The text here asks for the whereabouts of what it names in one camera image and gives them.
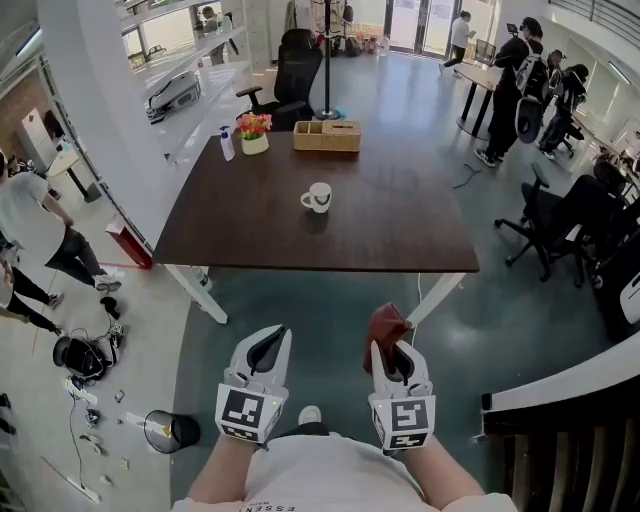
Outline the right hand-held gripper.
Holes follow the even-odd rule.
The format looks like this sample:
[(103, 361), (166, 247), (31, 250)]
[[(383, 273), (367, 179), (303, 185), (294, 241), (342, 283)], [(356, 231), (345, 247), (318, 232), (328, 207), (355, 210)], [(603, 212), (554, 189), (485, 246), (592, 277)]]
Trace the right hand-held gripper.
[(401, 381), (394, 381), (376, 340), (370, 344), (371, 375), (374, 391), (368, 403), (381, 449), (386, 455), (423, 447), (435, 429), (436, 397), (426, 360), (411, 344), (398, 341), (394, 362)]

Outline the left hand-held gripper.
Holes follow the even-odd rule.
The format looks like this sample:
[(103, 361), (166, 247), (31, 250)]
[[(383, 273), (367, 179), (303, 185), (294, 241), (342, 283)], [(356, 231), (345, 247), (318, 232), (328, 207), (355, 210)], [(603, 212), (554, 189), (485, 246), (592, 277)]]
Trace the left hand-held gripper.
[(267, 442), (289, 397), (284, 385), (291, 345), (292, 331), (282, 324), (238, 343), (217, 391), (215, 422), (222, 435)]

